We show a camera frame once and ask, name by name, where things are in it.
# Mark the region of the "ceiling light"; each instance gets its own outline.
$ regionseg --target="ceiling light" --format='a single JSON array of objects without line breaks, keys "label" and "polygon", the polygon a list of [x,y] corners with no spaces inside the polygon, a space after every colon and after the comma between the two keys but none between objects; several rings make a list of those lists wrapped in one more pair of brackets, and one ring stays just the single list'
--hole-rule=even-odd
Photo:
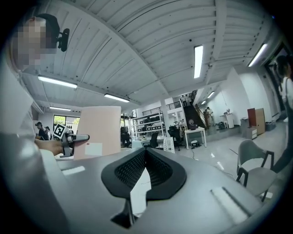
[{"label": "ceiling light", "polygon": [[71,109],[59,108],[59,107],[52,107],[52,106],[50,106],[50,109],[60,110],[60,111],[71,111]]},{"label": "ceiling light", "polygon": [[207,98],[210,98],[213,94],[214,94],[214,91],[211,92],[211,94]]},{"label": "ceiling light", "polygon": [[104,96],[105,97],[108,97],[108,98],[115,99],[115,100],[123,101],[123,102],[129,102],[129,100],[127,100],[127,99],[124,99],[124,98],[121,98],[121,97],[117,97],[117,96],[114,96],[114,95],[109,94],[109,93],[106,93]]},{"label": "ceiling light", "polygon": [[203,46],[194,47],[194,78],[198,78],[201,75],[201,64],[203,56]]},{"label": "ceiling light", "polygon": [[43,81],[43,82],[48,82],[48,83],[52,83],[52,84],[56,84],[56,85],[63,85],[63,86],[67,86],[67,87],[74,88],[74,89],[77,88],[76,84],[68,83],[68,82],[64,82],[64,81],[61,81],[61,80],[56,80],[56,79],[52,79],[52,78],[48,78],[48,77],[44,77],[44,76],[41,76],[41,75],[38,75],[38,79],[40,81]]},{"label": "ceiling light", "polygon": [[257,52],[256,56],[254,57],[254,59],[249,63],[249,67],[251,67],[256,60],[260,57],[260,55],[264,52],[265,48],[266,48],[267,44],[263,44],[260,48],[260,50]]}]

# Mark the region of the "staircase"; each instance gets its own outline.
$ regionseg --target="staircase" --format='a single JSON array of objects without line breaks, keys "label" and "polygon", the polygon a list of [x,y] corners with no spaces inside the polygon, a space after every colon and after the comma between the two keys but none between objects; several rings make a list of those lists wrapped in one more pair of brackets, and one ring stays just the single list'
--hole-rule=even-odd
[{"label": "staircase", "polygon": [[192,119],[194,121],[194,124],[197,124],[197,126],[202,127],[206,129],[206,125],[203,123],[200,115],[198,114],[198,111],[193,106],[187,106],[184,107],[184,113],[185,113],[185,119],[187,128],[190,129],[189,120]]}]

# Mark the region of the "hand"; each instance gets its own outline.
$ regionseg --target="hand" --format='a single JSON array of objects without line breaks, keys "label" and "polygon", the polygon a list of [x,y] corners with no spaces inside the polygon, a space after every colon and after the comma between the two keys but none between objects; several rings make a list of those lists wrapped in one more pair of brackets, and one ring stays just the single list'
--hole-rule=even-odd
[{"label": "hand", "polygon": [[39,149],[46,149],[51,151],[54,156],[63,153],[63,146],[61,144],[61,141],[41,141],[35,139],[35,144],[38,146]]}]

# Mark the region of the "brown cabinet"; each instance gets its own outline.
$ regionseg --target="brown cabinet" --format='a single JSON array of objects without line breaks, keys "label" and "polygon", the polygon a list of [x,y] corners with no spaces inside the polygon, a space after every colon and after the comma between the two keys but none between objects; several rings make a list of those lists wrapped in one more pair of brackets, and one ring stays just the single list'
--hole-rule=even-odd
[{"label": "brown cabinet", "polygon": [[264,109],[251,108],[247,113],[250,127],[256,127],[257,135],[263,134],[266,131]]}]

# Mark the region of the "white desk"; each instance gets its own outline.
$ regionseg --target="white desk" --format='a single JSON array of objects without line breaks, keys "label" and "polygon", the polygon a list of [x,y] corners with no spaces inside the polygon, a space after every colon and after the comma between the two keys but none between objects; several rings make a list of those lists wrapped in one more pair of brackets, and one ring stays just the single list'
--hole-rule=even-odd
[{"label": "white desk", "polygon": [[205,129],[202,128],[202,127],[198,127],[196,130],[185,130],[186,149],[188,149],[187,134],[189,134],[189,133],[197,133],[197,132],[201,133],[202,143],[205,144],[205,147],[206,147],[206,132],[205,132]]},{"label": "white desk", "polygon": [[220,115],[221,118],[223,118],[225,121],[227,121],[229,128],[234,127],[234,120],[233,120],[233,114],[229,113],[226,115]]}]

